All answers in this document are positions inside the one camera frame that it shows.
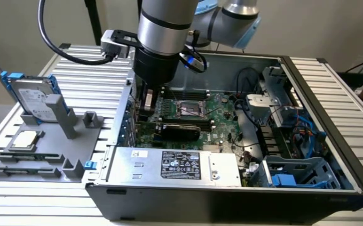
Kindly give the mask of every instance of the metal rail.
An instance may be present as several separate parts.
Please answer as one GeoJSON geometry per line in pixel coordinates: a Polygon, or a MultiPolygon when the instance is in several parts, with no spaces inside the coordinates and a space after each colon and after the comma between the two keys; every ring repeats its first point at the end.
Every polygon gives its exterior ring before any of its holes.
{"type": "MultiPolygon", "coordinates": [[[[71,46],[68,53],[89,60],[100,58],[97,47],[71,46]]],[[[361,106],[359,107],[359,103],[348,94],[328,65],[320,64],[315,59],[303,58],[293,58],[293,63],[308,79],[312,91],[363,163],[361,106]]],[[[103,66],[87,67],[55,56],[40,74],[44,76],[52,73],[56,76],[65,101],[76,113],[81,114],[87,110],[96,111],[105,118],[92,155],[93,161],[99,161],[107,151],[105,140],[111,135],[109,128],[116,116],[121,84],[129,69],[131,58],[103,66]]],[[[16,105],[0,125],[0,150],[8,144],[9,136],[19,129],[20,113],[20,107],[16,105]]],[[[84,182],[93,175],[97,176],[93,171],[85,173],[84,182]]],[[[0,225],[175,226],[191,224],[107,221],[88,197],[83,183],[0,182],[0,225]]],[[[363,226],[363,209],[357,212],[335,213],[315,225],[363,226]]]]}

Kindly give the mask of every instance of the cpu socket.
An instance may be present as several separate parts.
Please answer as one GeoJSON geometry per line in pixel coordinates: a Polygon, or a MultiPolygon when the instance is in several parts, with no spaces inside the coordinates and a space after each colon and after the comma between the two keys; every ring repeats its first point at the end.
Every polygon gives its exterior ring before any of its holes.
{"type": "Polygon", "coordinates": [[[204,106],[203,102],[192,102],[192,101],[177,101],[177,116],[199,116],[204,117],[204,106]]]}

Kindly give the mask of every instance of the hard disk label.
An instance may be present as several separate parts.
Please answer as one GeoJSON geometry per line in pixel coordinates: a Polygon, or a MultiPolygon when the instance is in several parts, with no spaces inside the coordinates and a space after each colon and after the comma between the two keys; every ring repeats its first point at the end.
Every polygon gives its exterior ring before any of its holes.
{"type": "Polygon", "coordinates": [[[200,153],[161,152],[160,176],[165,179],[200,180],[200,153]]]}
{"type": "Polygon", "coordinates": [[[33,89],[19,89],[19,93],[32,115],[41,121],[55,121],[56,116],[51,108],[45,105],[45,94],[33,89]]]}

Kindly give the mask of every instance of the green circuit board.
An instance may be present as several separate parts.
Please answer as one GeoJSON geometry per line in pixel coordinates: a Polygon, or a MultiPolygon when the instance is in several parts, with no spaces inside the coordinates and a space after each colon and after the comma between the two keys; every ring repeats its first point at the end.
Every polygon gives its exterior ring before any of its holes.
{"type": "Polygon", "coordinates": [[[212,93],[203,101],[159,98],[156,112],[148,122],[139,122],[136,124],[136,146],[144,148],[203,150],[204,145],[217,145],[221,152],[229,153],[232,152],[232,144],[228,142],[228,134],[235,137],[240,133],[237,121],[233,120],[233,111],[233,101],[223,93],[212,93]],[[193,108],[192,111],[183,111],[180,109],[188,109],[189,107],[193,108]],[[160,126],[160,117],[173,120],[212,120],[215,128],[211,131],[201,131],[200,138],[196,141],[163,141],[160,134],[155,132],[155,127],[160,126]]]}

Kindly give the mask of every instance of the warning label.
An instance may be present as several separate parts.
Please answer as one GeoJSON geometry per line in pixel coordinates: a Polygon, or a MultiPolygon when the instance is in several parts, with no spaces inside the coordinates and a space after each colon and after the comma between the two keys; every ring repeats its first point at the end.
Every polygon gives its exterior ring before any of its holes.
{"type": "Polygon", "coordinates": [[[200,180],[200,153],[161,152],[160,176],[165,179],[200,180]]]}

